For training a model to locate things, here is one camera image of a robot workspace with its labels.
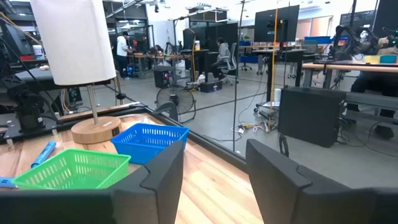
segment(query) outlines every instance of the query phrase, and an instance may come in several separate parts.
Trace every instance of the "lamp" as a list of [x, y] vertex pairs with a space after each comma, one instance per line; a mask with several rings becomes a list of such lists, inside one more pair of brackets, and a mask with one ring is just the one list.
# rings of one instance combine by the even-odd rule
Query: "lamp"
[[121, 121], [98, 117], [93, 83], [116, 76], [102, 1], [31, 0], [57, 85], [87, 84], [93, 118], [72, 127], [73, 140], [93, 144], [119, 134]]

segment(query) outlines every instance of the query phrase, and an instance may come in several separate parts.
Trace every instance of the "wooden lamp base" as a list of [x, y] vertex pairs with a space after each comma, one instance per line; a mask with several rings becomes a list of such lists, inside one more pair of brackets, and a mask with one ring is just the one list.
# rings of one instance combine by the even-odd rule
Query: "wooden lamp base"
[[119, 118], [103, 116], [98, 118], [98, 124], [94, 119], [81, 121], [71, 128], [73, 140], [80, 144], [95, 144], [108, 141], [121, 132]]

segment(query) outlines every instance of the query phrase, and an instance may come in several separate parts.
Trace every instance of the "white lamp shade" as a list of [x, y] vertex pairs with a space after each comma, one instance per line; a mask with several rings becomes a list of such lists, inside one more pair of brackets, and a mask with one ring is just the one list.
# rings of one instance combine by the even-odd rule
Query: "white lamp shade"
[[31, 0], [57, 85], [116, 76], [102, 0]]

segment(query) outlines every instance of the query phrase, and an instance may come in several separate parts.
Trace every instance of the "white shirt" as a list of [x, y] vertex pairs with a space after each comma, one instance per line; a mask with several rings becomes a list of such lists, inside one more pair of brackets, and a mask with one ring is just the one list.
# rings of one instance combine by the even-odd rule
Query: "white shirt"
[[123, 36], [118, 37], [118, 51], [117, 55], [120, 56], [127, 56], [127, 42], [126, 39]]

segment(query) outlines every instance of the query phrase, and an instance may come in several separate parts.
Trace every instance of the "blue marker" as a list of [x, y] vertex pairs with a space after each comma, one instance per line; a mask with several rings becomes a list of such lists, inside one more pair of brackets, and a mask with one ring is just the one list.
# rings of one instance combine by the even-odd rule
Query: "blue marker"
[[55, 149], [56, 145], [57, 145], [57, 143], [55, 141], [50, 141], [45, 146], [42, 153], [40, 153], [40, 155], [37, 156], [36, 160], [32, 163], [32, 165], [30, 165], [30, 168], [34, 168], [34, 167], [40, 165], [42, 162], [44, 162], [49, 157], [51, 152]]
[[18, 186], [13, 184], [11, 181], [14, 180], [13, 177], [0, 177], [0, 187], [15, 188]]

